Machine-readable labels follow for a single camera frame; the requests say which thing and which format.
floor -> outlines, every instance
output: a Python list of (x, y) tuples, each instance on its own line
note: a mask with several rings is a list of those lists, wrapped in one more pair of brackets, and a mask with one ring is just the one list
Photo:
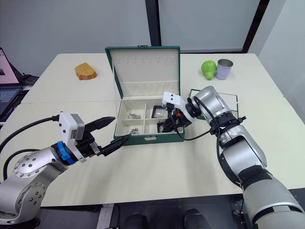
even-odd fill
[[(291, 193), (305, 209), (305, 188), (292, 189)], [(114, 205), (110, 227), (122, 225), (128, 216), (140, 213), (147, 217), (150, 229), (183, 229), (184, 212), (196, 208), (205, 216), (212, 229), (246, 229), (246, 224), (241, 224), (233, 214), (233, 210), (240, 210), (241, 199), (242, 195), (237, 194), (119, 203)], [(101, 207), (90, 205), (41, 208), (38, 226), (15, 225), (13, 228), (96, 229)]]

robotic arm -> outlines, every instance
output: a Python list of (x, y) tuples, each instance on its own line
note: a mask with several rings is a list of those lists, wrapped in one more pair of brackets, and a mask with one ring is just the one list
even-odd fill
[(169, 112), (163, 131), (171, 132), (190, 125), (203, 115), (210, 133), (217, 137), (219, 163), (227, 177), (243, 190), (244, 204), (254, 228), (300, 229), (305, 227), (302, 207), (270, 172), (266, 157), (246, 128), (245, 119), (236, 119), (212, 86), (197, 93), (187, 102), (180, 96), (164, 92), (163, 104)]
[(0, 184), (0, 225), (17, 224), (33, 219), (41, 206), (49, 184), (68, 166), (85, 162), (87, 157), (109, 155), (130, 137), (122, 136), (106, 147), (98, 146), (91, 135), (115, 118), (104, 117), (84, 124), (77, 114), (61, 112), (59, 132), (62, 141), (22, 157), (14, 172)]

white wall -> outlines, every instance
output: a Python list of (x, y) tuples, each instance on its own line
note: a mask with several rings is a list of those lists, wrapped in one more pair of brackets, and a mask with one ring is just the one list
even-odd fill
[(162, 45), (182, 52), (241, 51), (259, 0), (159, 0)]
[(0, 0), (0, 46), (40, 76), (59, 53), (150, 45), (144, 0)]
[(258, 54), (259, 60), (303, 122), (305, 122), (304, 12), (304, 0), (287, 0)]
[(280, 15), (286, 0), (270, 0), (264, 13), (262, 21), (256, 31), (248, 53), (255, 53), (257, 56), (261, 52), (267, 38)]

white table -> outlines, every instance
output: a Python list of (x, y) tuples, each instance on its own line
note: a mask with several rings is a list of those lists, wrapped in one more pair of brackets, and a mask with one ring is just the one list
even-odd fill
[[(213, 78), (208, 81), (200, 67), (206, 60), (227, 58), (234, 62), (225, 81)], [(83, 62), (97, 73), (92, 80), (80, 81), (74, 68)], [(255, 54), (181, 54), (181, 95), (188, 96), (190, 89), (212, 85), (217, 91), (248, 95), (283, 97)], [(112, 71), (105, 53), (59, 54), (31, 88), (22, 103), (115, 101)]]
[[(59, 57), (73, 59), (74, 55), (83, 54), (63, 54)], [(201, 63), (208, 59), (216, 61), (220, 58), (228, 58), (234, 62), (231, 75), (225, 81), (207, 81), (199, 73)], [(67, 97), (63, 98), (64, 101), (48, 101), (47, 99), (52, 98), (47, 96), (52, 93), (52, 89), (44, 84), (51, 83), (45, 80), (51, 73), (46, 72), (26, 98), (25, 103), (29, 104), (17, 107), (1, 129), (1, 141), (27, 123), (58, 114), (61, 110), (78, 113), (84, 122), (116, 114), (114, 101), (75, 102), (72, 97), (69, 97), (70, 102), (65, 101)], [(109, 85), (112, 83), (110, 74), (111, 72), (108, 76)], [(181, 84), (184, 95), (187, 95), (191, 88), (200, 89), (207, 85), (213, 85), (222, 93), (237, 94), (239, 114), (247, 116), (244, 125), (264, 150), (268, 170), (287, 188), (305, 187), (302, 175), (305, 163), (302, 144), (305, 126), (255, 55), (183, 54)], [(41, 94), (42, 98), (35, 100), (32, 95), (38, 96), (39, 91), (42, 92), (41, 86), (44, 86), (45, 93)], [(107, 90), (107, 87), (102, 85), (102, 89)], [(87, 95), (83, 93), (79, 99), (90, 101)], [(93, 132), (98, 144), (104, 146), (112, 140), (114, 127), (115, 123), (112, 123)], [(195, 125), (186, 128), (186, 136), (198, 135), (208, 128), (205, 121), (197, 120)], [(5, 147), (1, 154), (1, 166), (11, 153), (24, 148), (50, 146), (59, 140), (58, 136), (57, 123), (54, 122), (25, 131)], [(125, 146), (108, 157), (95, 156), (84, 164), (76, 163), (50, 185), (42, 206), (240, 193), (240, 189), (229, 182), (218, 165), (215, 141), (214, 136), (207, 135), (191, 142)], [(17, 158), (10, 163), (10, 172), (16, 161)]]

laptop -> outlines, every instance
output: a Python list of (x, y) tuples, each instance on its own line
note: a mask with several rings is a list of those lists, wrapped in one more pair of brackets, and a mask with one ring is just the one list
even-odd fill
[(21, 90), (22, 85), (0, 48), (0, 116)]

